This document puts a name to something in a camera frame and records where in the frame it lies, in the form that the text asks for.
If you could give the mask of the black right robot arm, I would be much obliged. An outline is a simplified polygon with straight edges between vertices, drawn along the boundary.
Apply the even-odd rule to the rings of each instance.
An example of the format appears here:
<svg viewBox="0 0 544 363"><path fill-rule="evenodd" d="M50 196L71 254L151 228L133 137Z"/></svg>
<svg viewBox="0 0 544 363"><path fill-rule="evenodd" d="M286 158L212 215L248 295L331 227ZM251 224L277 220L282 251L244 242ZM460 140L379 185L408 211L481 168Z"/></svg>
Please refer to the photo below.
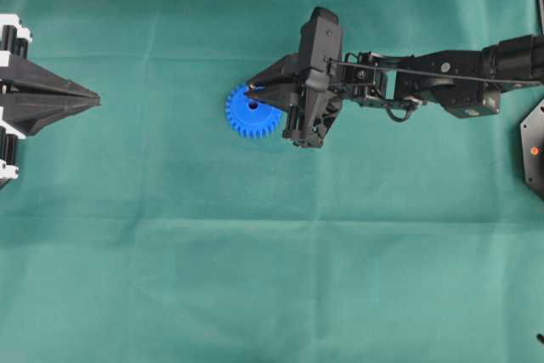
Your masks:
<svg viewBox="0 0 544 363"><path fill-rule="evenodd" d="M391 57L344 53L343 29L317 7L299 49L249 79L246 96L287 114L284 139L320 148L343 103L384 110L397 123L427 103L457 118L496 115L501 96L543 83L543 37L527 35L480 51L445 50Z"/></svg>

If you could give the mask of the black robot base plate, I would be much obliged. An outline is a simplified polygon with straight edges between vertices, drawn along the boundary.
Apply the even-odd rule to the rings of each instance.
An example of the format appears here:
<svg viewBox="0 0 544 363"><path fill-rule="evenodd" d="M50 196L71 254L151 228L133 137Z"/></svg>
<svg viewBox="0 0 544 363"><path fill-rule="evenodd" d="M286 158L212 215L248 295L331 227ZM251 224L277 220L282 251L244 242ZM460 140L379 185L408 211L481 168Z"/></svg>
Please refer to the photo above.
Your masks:
<svg viewBox="0 0 544 363"><path fill-rule="evenodd" d="M524 182L543 200L543 100L520 123Z"/></svg>

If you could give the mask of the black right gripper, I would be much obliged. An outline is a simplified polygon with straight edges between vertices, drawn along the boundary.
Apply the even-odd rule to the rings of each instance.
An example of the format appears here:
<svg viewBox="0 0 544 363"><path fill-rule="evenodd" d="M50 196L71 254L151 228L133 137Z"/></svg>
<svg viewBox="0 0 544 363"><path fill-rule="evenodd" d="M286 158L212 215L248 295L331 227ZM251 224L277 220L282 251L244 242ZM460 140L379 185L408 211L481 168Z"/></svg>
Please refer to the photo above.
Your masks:
<svg viewBox="0 0 544 363"><path fill-rule="evenodd" d="M331 10L314 8L301 28L298 53L287 54L249 78L246 96L288 112L282 136L301 148L320 148L343 108L332 91L335 60L342 57L343 30ZM295 84L278 84L292 82Z"/></svg>

